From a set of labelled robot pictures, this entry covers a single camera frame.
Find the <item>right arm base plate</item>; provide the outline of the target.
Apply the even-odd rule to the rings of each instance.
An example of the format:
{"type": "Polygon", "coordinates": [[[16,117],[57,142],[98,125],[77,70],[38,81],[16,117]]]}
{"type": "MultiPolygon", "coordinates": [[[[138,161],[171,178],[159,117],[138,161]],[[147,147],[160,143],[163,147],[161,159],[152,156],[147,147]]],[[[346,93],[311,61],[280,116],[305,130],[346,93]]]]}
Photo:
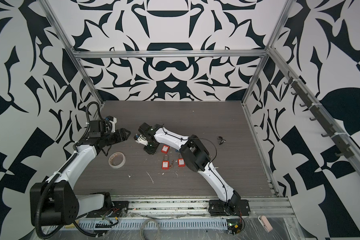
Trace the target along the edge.
{"type": "Polygon", "coordinates": [[[209,200],[208,212],[211,216],[249,216],[250,211],[248,200],[239,200],[233,205],[221,200],[209,200]]]}

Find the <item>red padlock front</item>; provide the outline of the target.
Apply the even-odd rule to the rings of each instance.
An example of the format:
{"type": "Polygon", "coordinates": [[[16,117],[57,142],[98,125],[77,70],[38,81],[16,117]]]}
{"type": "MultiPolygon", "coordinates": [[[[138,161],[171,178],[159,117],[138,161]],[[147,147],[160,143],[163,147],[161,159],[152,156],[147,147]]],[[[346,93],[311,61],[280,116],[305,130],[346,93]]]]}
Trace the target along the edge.
{"type": "Polygon", "coordinates": [[[168,170],[169,168],[170,168],[169,156],[164,155],[163,161],[162,161],[162,169],[168,170]]]}

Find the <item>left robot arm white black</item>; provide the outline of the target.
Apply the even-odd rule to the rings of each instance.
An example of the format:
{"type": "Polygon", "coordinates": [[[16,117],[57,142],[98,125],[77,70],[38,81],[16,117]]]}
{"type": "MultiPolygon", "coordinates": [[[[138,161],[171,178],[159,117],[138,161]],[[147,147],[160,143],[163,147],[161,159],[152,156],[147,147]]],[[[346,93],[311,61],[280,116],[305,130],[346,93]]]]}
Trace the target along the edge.
{"type": "Polygon", "coordinates": [[[76,226],[77,219],[91,212],[109,211],[114,207],[108,192],[82,197],[74,193],[75,184],[89,163],[100,152],[107,156],[109,152],[104,150],[105,147],[125,142],[131,135],[125,128],[116,128],[116,118],[103,118],[99,103],[88,105],[96,105],[98,116],[91,120],[90,112],[86,110],[87,128],[80,140],[74,143],[73,154],[47,180],[31,187],[31,220],[39,239],[51,238],[66,225],[76,226]]]}

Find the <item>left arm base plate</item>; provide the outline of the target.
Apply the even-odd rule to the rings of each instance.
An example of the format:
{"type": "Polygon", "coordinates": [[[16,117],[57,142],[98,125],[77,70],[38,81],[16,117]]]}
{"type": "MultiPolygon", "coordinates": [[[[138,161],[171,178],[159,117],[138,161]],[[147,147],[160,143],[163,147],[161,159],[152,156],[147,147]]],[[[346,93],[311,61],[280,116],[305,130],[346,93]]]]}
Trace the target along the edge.
{"type": "Polygon", "coordinates": [[[109,207],[103,207],[100,210],[95,210],[89,212],[87,218],[113,218],[120,217],[128,212],[129,201],[112,201],[112,204],[109,207]]]}

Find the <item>red padlock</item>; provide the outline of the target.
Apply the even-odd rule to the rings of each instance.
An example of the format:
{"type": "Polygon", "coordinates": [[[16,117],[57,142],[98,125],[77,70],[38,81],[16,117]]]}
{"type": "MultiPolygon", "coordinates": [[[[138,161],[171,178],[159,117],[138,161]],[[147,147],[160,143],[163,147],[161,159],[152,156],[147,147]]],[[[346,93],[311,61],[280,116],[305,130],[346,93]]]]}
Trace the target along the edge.
{"type": "Polygon", "coordinates": [[[178,167],[185,167],[185,160],[183,158],[178,159],[178,167]]]}
{"type": "Polygon", "coordinates": [[[170,168],[169,156],[164,155],[163,161],[162,161],[162,169],[168,170],[169,168],[170,168]]]}
{"type": "Polygon", "coordinates": [[[161,149],[161,152],[164,153],[164,154],[167,154],[170,150],[170,146],[167,146],[167,145],[163,145],[162,146],[162,149],[161,149]]]}

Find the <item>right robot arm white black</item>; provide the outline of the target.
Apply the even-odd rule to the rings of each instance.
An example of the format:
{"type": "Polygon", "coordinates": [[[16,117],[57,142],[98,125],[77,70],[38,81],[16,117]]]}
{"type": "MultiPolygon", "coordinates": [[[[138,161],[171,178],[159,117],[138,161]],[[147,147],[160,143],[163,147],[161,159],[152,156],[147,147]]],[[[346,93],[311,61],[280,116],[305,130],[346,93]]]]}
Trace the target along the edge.
{"type": "Polygon", "coordinates": [[[164,126],[149,126],[143,123],[134,140],[144,145],[144,151],[150,155],[156,153],[160,144],[178,150],[185,165],[191,171],[199,173],[216,192],[220,206],[215,207],[211,214],[234,215],[239,211],[241,196],[218,173],[209,151],[196,135],[182,136],[167,130],[164,126]]]}

